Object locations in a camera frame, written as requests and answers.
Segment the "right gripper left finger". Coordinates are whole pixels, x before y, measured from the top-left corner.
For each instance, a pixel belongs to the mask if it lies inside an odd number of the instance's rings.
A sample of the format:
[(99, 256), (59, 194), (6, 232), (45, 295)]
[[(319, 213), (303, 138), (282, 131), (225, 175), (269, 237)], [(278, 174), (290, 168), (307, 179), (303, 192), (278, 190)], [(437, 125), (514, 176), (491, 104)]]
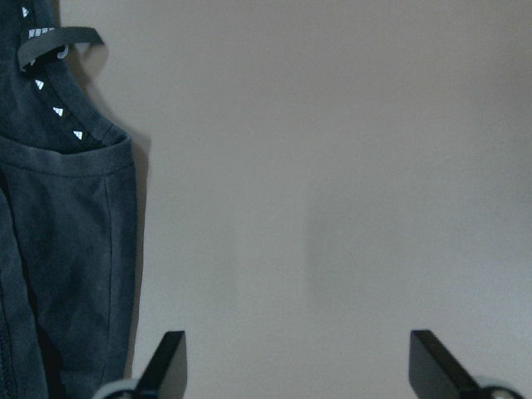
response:
[(187, 387), (185, 331), (166, 332), (136, 383), (134, 398), (181, 399)]

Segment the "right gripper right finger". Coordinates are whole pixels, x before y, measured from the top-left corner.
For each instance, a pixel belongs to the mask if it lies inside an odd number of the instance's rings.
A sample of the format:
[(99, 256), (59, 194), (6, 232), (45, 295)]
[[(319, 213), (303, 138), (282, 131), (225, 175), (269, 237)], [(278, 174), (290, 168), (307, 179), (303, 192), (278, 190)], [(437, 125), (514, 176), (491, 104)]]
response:
[(478, 383), (431, 330), (412, 330), (408, 380), (417, 398), (477, 398)]

